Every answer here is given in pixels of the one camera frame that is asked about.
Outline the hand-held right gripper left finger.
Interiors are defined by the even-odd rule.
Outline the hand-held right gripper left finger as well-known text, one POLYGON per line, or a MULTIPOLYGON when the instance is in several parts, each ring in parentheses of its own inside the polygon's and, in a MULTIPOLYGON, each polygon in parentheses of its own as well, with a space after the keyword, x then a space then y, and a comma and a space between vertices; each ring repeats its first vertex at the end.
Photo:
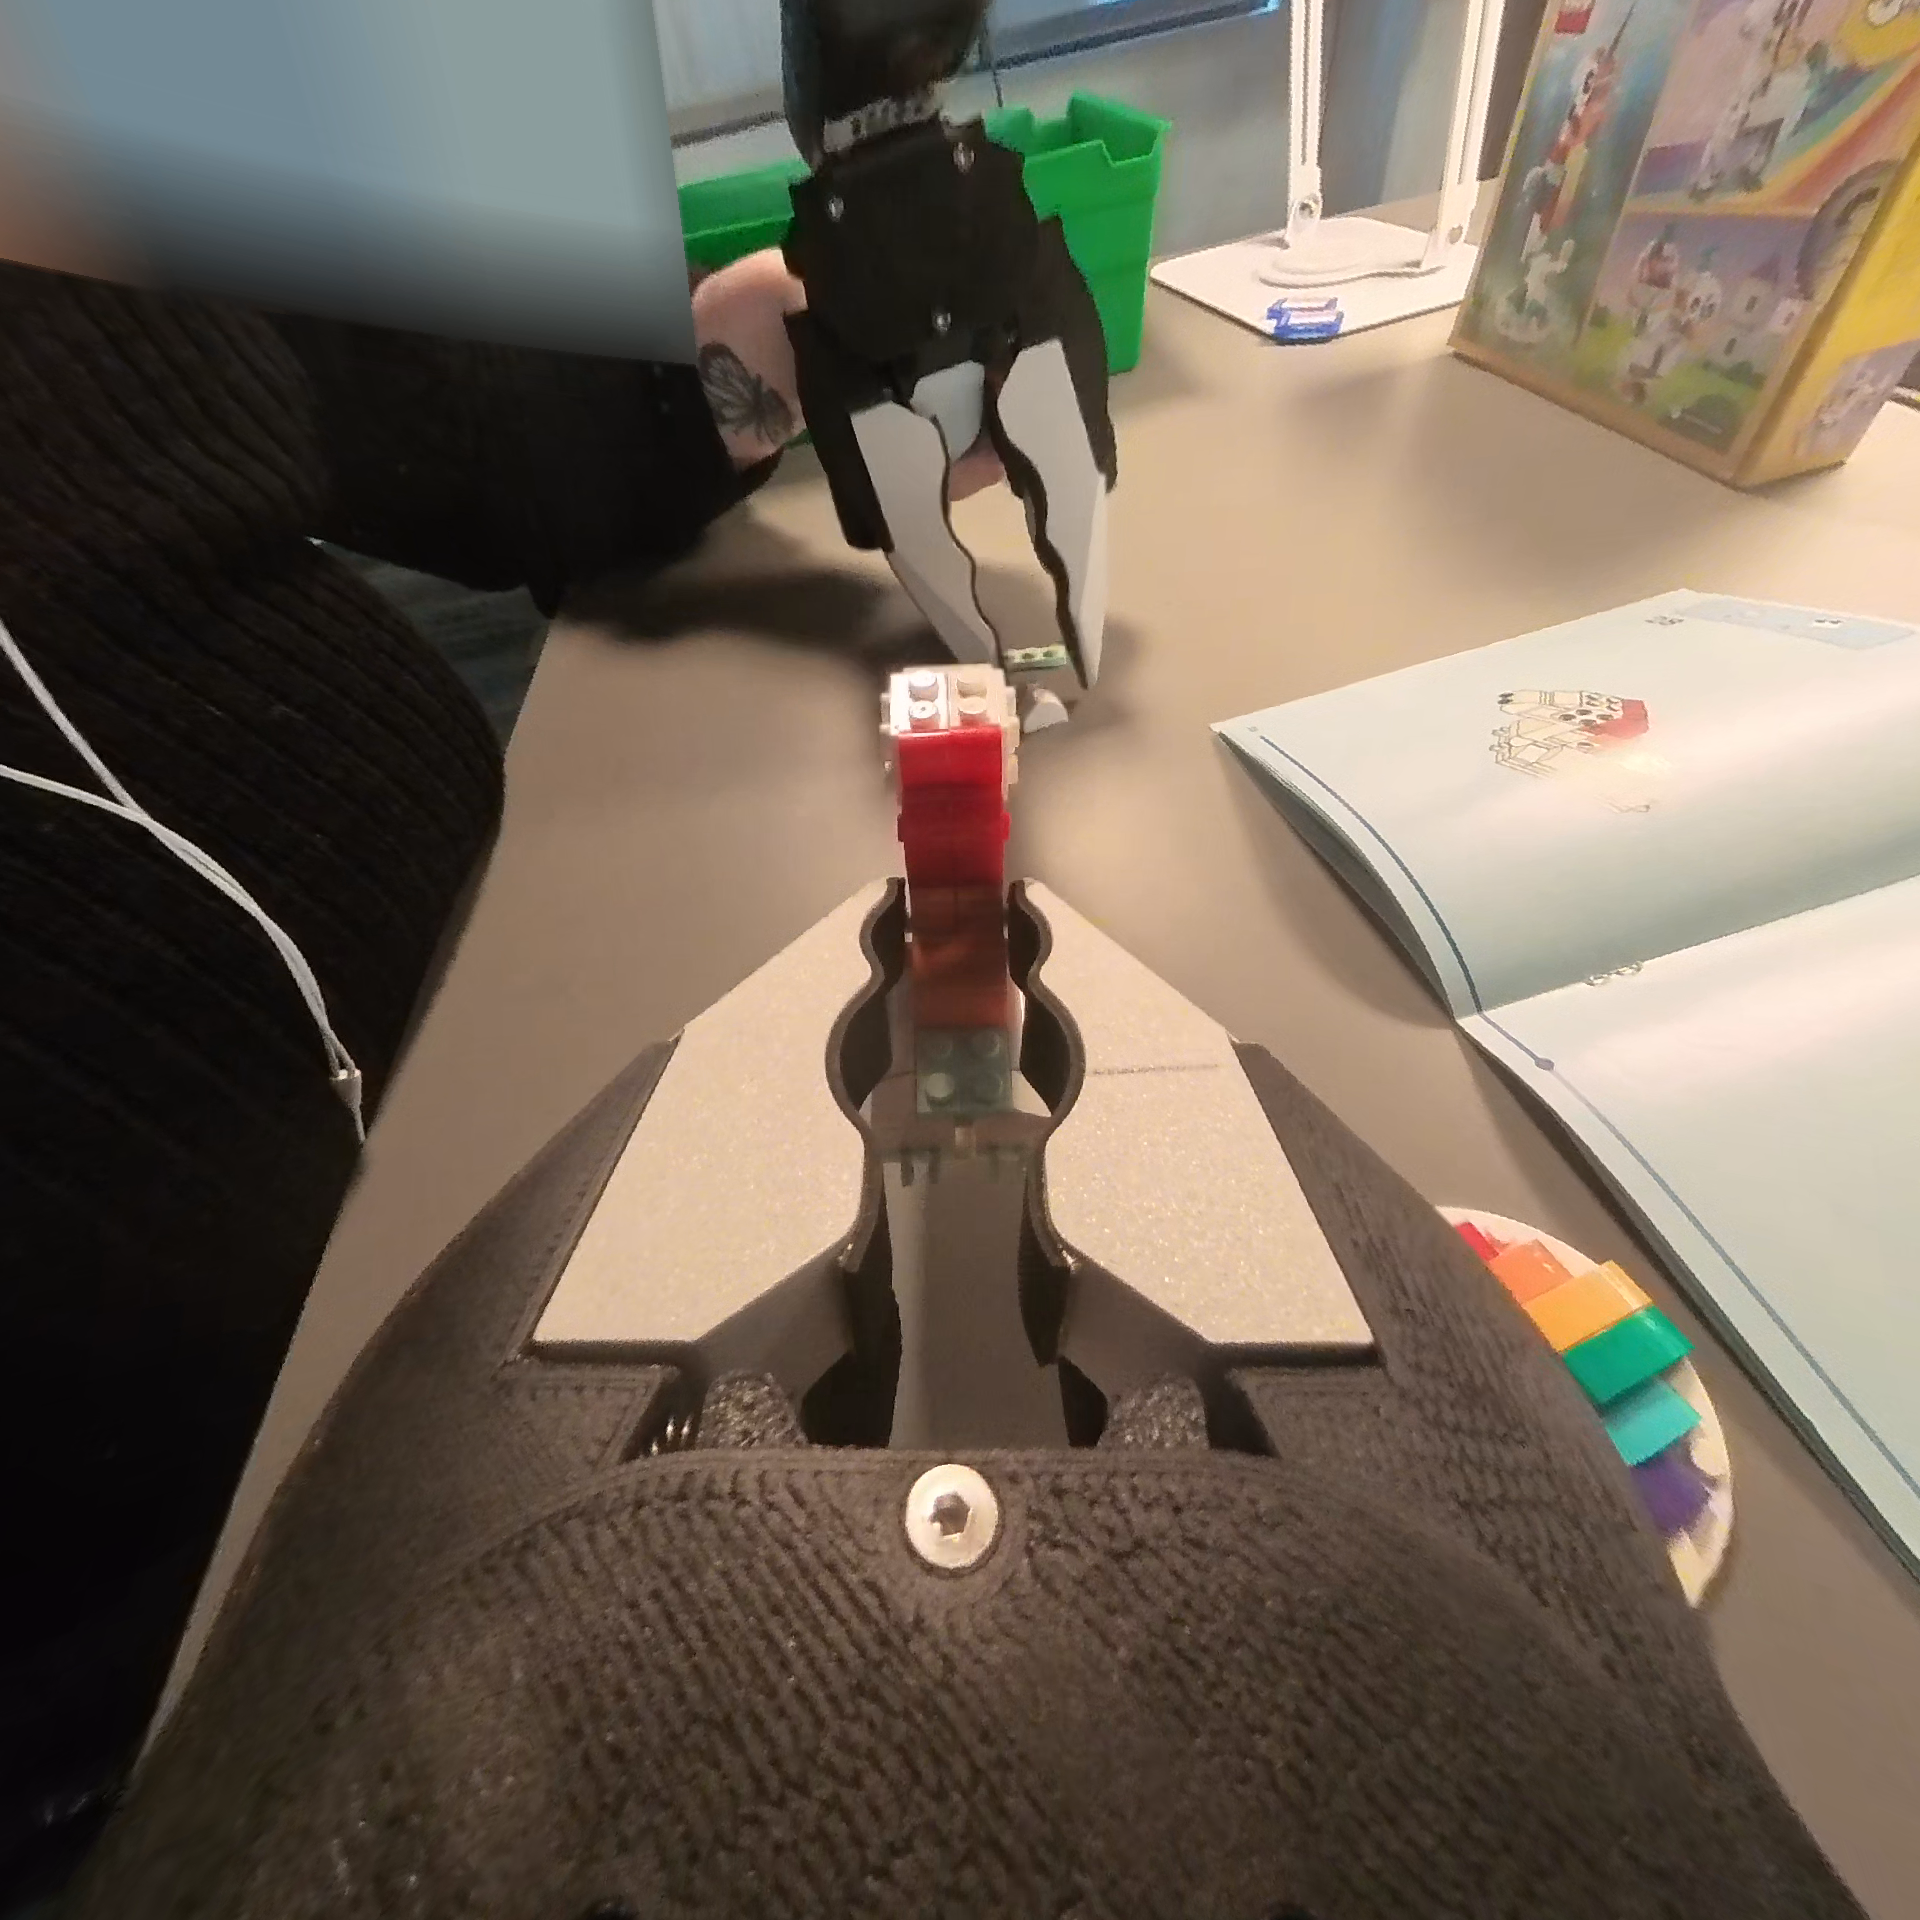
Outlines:
POLYGON ((692 1018, 535 1322, 561 1363, 837 1363, 874 1205, 830 1046, 870 992, 870 884, 692 1018))

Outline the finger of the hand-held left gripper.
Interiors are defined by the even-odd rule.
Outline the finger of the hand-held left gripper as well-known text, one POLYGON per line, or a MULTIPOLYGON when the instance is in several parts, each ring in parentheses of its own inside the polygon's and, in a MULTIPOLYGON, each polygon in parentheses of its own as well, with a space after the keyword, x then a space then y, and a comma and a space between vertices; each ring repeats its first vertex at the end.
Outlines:
POLYGON ((952 462, 983 427, 982 364, 928 374, 907 400, 853 411, 853 434, 878 496, 893 578, 952 660, 994 665, 994 632, 978 606, 978 570, 952 532, 952 462))
POLYGON ((1018 351, 993 399, 993 444, 1052 578, 1073 679, 1094 686, 1109 606, 1109 483, 1059 340, 1018 351))

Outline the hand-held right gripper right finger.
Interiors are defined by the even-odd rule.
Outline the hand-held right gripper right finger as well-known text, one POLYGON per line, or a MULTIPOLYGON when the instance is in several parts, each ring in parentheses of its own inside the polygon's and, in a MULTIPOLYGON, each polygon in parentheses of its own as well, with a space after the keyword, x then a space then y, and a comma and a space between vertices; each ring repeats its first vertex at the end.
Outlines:
POLYGON ((1230 1032, 1042 884, 1020 885, 1020 1072, 1042 1350, 1355 1363, 1374 1336, 1230 1032))

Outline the white and red lego model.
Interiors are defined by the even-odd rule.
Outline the white and red lego model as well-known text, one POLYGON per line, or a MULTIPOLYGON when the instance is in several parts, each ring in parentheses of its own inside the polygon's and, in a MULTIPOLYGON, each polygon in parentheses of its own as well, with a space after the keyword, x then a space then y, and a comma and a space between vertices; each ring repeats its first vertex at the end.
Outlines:
POLYGON ((881 702, 902 854, 902 1087, 878 1114, 902 1189, 950 1167, 1020 1167, 1022 994, 1008 922, 1008 801, 1020 703, 1001 667, 923 665, 881 702))

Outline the rainbow lego assembly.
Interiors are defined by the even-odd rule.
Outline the rainbow lego assembly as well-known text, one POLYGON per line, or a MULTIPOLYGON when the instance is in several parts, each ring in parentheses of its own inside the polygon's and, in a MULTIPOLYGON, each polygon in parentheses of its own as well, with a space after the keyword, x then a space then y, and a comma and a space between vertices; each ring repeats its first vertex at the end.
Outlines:
POLYGON ((1694 1341, 1621 1261, 1594 1261, 1513 1216, 1440 1208, 1533 1322, 1621 1454, 1691 1607, 1736 1538, 1732 1451, 1694 1341))

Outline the colourful lego box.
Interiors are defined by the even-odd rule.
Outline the colourful lego box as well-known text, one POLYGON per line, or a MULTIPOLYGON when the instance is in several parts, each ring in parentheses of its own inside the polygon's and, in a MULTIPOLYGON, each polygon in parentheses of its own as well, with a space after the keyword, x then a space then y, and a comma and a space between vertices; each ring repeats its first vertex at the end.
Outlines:
POLYGON ((1753 491, 1917 357, 1915 2, 1554 2, 1453 353, 1753 491))

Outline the person's left hand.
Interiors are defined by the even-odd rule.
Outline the person's left hand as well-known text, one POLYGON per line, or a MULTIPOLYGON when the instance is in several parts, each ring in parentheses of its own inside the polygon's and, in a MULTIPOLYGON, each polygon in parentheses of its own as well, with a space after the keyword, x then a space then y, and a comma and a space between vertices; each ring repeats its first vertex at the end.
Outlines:
POLYGON ((807 294, 783 250, 748 252, 692 287, 696 369, 735 469, 783 455, 805 430, 787 319, 807 294))

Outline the green plastic bin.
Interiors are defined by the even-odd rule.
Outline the green plastic bin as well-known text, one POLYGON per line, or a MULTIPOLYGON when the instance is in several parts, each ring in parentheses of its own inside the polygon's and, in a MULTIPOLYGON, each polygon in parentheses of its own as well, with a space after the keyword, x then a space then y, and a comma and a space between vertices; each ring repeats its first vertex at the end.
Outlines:
MULTIPOLYGON (((983 133, 1020 155, 1038 215, 1062 221, 1098 312, 1109 374, 1134 369, 1170 123, 1105 95, 1073 92, 1053 114, 987 113, 983 133)), ((802 159, 777 159, 685 183, 687 259, 717 270, 783 248, 793 218, 790 184, 805 175, 802 159)))

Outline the white stand base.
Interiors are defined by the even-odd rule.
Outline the white stand base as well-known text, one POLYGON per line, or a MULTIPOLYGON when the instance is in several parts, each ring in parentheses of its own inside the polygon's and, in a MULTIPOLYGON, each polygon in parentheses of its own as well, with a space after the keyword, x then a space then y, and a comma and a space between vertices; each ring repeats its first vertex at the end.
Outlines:
POLYGON ((1475 274, 1469 239, 1479 197, 1483 133, 1490 109, 1502 2, 1469 2, 1453 72, 1440 190, 1427 231, 1380 215, 1329 215, 1324 197, 1326 5, 1289 2, 1289 98, 1283 224, 1184 252, 1151 267, 1150 281, 1248 330, 1265 330, 1265 309, 1283 297, 1336 297, 1346 329, 1374 330, 1454 309, 1475 274))

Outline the person's black sweater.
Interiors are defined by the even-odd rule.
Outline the person's black sweater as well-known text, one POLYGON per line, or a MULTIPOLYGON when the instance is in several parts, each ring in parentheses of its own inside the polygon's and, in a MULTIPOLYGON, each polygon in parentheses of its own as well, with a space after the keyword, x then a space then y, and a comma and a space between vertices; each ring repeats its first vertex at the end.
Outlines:
MULTIPOLYGON (((309 545, 4 615, 284 924, 374 1111, 493 847, 451 667, 309 545)), ((4 793, 4 1879, 132 1762, 355 1168, 270 937, 146 831, 4 793)))

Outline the open instruction booklet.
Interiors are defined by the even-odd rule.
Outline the open instruction booklet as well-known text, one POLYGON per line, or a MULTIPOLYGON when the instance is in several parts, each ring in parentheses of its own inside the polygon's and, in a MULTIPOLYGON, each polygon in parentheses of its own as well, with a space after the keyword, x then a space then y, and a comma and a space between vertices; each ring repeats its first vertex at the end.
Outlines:
POLYGON ((1678 589, 1214 727, 1917 1566, 1917 626, 1678 589))

